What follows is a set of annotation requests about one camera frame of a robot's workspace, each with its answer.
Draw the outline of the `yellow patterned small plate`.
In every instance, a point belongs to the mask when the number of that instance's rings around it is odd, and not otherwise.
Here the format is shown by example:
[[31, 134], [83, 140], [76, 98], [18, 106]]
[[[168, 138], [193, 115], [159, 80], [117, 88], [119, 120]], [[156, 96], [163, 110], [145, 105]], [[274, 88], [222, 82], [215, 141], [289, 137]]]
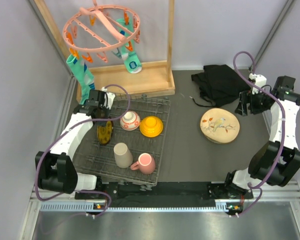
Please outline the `yellow patterned small plate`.
[[104, 126], [98, 125], [96, 128], [96, 135], [101, 145], [107, 145], [112, 138], [114, 131], [113, 122], [107, 121]]

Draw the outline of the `beige bird plate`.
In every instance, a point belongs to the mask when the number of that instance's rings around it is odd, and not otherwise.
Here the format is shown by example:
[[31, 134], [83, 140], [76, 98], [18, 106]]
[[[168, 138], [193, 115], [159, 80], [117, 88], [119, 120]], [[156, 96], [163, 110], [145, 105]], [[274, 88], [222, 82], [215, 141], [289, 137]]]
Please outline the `beige bird plate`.
[[240, 131], [238, 118], [222, 108], [206, 111], [200, 119], [199, 126], [205, 137], [220, 142], [234, 141]]

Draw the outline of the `white orange patterned bowl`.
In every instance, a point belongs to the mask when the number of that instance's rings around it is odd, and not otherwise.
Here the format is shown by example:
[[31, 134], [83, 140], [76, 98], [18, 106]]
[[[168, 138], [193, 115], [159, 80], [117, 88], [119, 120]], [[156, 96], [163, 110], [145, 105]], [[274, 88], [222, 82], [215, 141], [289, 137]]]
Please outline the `white orange patterned bowl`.
[[119, 123], [122, 129], [133, 131], [139, 127], [141, 118], [135, 111], [127, 111], [125, 115], [120, 118]]

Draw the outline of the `mint green flower plate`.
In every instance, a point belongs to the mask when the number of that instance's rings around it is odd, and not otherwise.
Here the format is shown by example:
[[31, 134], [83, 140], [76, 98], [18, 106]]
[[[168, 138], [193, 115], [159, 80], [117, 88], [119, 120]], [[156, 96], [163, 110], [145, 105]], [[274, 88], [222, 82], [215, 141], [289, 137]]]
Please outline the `mint green flower plate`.
[[217, 141], [217, 140], [214, 140], [214, 139], [211, 139], [209, 138], [209, 140], [215, 144], [220, 144], [220, 145], [224, 145], [224, 144], [230, 144], [232, 143], [233, 141]]

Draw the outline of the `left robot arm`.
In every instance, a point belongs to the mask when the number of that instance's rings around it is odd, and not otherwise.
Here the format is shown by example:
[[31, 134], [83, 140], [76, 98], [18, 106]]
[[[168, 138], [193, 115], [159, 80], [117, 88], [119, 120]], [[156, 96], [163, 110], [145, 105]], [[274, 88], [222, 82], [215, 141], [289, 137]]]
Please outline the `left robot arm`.
[[37, 187], [42, 190], [71, 194], [86, 190], [92, 198], [99, 198], [104, 191], [95, 175], [76, 171], [73, 158], [86, 133], [94, 126], [92, 119], [110, 119], [116, 95], [102, 90], [91, 90], [84, 104], [78, 104], [70, 117], [65, 134], [48, 150], [40, 165]]

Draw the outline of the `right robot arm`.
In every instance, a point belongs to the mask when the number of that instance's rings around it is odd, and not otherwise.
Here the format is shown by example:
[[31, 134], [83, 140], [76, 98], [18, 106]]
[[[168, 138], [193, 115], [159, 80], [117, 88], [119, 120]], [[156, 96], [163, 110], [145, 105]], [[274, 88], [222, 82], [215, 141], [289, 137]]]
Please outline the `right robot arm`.
[[247, 116], [271, 112], [268, 142], [253, 156], [244, 170], [229, 172], [224, 184], [210, 183], [208, 194], [215, 198], [237, 198], [262, 186], [284, 187], [300, 169], [300, 150], [296, 140], [296, 119], [300, 94], [294, 91], [295, 78], [279, 76], [269, 92], [266, 78], [249, 75], [250, 90], [239, 94], [235, 113]]

